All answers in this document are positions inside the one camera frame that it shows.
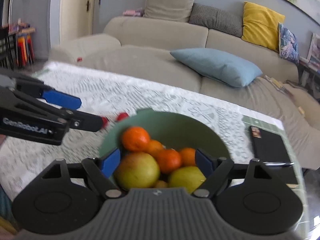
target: coffee table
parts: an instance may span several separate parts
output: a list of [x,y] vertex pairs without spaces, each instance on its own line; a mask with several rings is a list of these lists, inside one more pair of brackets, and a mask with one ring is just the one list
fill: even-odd
[[50,62],[35,76],[57,90],[80,97],[81,111],[107,116],[111,122],[106,130],[97,133],[70,130],[61,146],[7,138],[0,149],[0,184],[11,199],[56,158],[64,158],[70,163],[98,156],[99,146],[114,126],[119,112],[133,115],[137,109],[153,108],[185,114],[206,124],[224,141],[235,163],[249,163],[253,158],[250,125],[280,134],[291,160],[296,163],[294,170],[299,185],[293,191],[304,207],[296,232],[301,239],[307,239],[308,206],[304,180],[280,120],[184,89],[64,63]]

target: gray striped cushion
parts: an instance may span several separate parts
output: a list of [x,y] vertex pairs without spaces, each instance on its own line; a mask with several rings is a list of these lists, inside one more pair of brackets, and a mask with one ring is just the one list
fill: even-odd
[[243,18],[212,6],[194,3],[189,23],[242,36]]

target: bowl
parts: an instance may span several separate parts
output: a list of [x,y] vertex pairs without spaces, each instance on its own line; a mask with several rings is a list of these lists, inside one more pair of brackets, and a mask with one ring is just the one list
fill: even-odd
[[99,150],[100,157],[115,148],[120,149],[121,156],[125,154],[121,135],[130,126],[144,128],[152,139],[161,142],[167,149],[179,151],[190,147],[201,149],[216,158],[230,158],[223,141],[205,124],[183,114],[158,112],[152,109],[138,110],[135,116],[118,122],[104,138]]

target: blue floral pillow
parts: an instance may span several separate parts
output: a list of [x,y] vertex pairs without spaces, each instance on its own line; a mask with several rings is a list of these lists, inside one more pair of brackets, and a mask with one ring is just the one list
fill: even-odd
[[290,32],[283,24],[279,27],[279,52],[280,57],[289,60],[296,65],[299,64],[298,41],[296,36]]

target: sofa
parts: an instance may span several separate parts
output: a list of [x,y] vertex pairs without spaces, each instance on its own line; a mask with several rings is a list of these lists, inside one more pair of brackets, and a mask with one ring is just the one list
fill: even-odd
[[244,88],[229,87],[199,75],[169,53],[185,48],[223,50],[255,63],[278,81],[298,82],[297,66],[272,50],[206,27],[145,17],[115,17],[101,34],[53,47],[49,60],[180,87],[280,119],[300,165],[320,167],[320,106],[311,96],[286,84],[295,95],[293,102],[262,77]]

